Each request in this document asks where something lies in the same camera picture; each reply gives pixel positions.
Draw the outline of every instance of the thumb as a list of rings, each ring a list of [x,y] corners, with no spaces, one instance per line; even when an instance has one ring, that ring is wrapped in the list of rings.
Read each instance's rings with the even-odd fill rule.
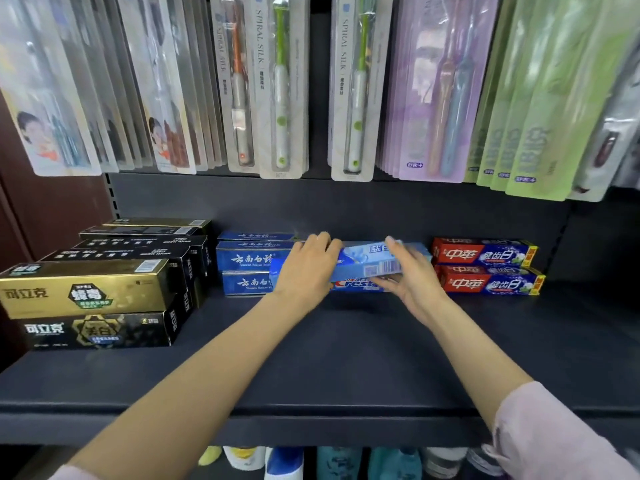
[[[400,261],[400,266],[404,270],[407,270],[415,264],[415,258],[411,256],[411,253],[404,247],[402,242],[397,242],[390,235],[385,239],[385,244],[389,248],[389,252]]]

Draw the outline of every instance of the right arm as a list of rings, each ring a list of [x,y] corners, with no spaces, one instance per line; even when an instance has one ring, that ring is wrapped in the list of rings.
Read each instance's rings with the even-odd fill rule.
[[[401,276],[373,278],[430,329],[493,433],[493,455],[527,480],[637,480],[606,439],[534,382],[449,298],[431,263],[387,238]]]

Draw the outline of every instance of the pink sleeve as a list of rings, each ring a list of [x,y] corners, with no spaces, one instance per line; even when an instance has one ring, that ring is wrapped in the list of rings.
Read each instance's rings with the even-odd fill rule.
[[[62,465],[49,480],[98,480],[98,478],[80,468]]]
[[[502,402],[489,449],[517,480],[640,479],[606,439],[538,382]]]

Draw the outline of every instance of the green toothbrush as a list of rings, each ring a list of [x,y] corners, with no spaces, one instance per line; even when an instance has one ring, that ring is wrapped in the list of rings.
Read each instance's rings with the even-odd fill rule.
[[[353,74],[351,94],[351,137],[349,138],[349,160],[347,171],[359,173],[362,163],[362,140],[364,136],[364,115],[367,97],[367,46],[369,42],[370,19],[375,0],[360,0],[360,50],[358,67]]]
[[[287,22],[289,0],[273,0],[276,18],[276,65],[273,70],[276,106],[276,167],[289,167],[289,71],[287,69]]]

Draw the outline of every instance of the shelf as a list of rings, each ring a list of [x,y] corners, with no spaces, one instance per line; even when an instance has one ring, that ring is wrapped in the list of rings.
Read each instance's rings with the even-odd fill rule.
[[[456,300],[599,434],[640,444],[637,313],[553,283],[539,298]],[[0,443],[85,444],[256,301],[215,291],[173,347],[28,353],[0,374]],[[433,336],[394,296],[332,294],[276,348],[212,444],[462,446],[487,435]]]

